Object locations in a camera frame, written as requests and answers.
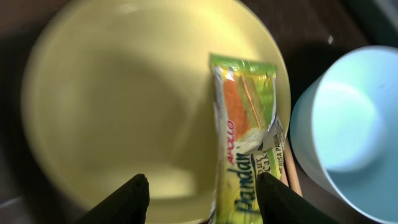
wooden stick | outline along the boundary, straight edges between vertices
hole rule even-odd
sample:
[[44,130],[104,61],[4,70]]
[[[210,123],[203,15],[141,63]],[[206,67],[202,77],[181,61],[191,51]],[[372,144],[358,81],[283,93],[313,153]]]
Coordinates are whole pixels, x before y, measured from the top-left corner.
[[284,169],[282,170],[282,176],[280,177],[280,181],[282,181],[282,183],[284,183],[286,186],[289,186],[289,182],[287,181],[286,177],[286,167],[284,167]]
[[289,180],[290,188],[298,195],[303,197],[303,194],[301,192],[299,177],[297,177],[296,166],[294,164],[292,150],[290,148],[288,139],[285,140],[285,165],[286,165],[287,178]]

snack package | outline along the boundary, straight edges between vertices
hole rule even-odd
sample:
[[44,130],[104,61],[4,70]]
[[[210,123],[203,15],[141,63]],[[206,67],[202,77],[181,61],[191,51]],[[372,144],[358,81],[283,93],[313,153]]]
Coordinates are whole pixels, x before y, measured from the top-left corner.
[[211,55],[218,180],[211,223],[257,224],[256,179],[283,170],[284,132],[275,115],[274,65]]

light blue cup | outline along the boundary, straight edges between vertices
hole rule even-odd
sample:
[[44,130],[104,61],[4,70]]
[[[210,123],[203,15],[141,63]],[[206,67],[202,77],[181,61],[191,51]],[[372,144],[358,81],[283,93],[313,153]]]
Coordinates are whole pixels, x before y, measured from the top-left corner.
[[398,223],[398,50],[335,62],[296,103],[294,154],[317,184],[381,223]]

black object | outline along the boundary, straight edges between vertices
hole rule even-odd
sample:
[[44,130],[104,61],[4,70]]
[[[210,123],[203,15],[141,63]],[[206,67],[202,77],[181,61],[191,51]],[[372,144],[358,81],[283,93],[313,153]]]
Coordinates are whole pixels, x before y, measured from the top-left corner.
[[337,224],[269,173],[258,177],[256,188],[264,223]]
[[[256,187],[264,223],[337,223],[269,173],[259,176]],[[148,205],[149,184],[143,174],[138,174],[76,224],[144,224]]]
[[143,174],[137,174],[76,224],[145,224],[148,205],[148,180]]

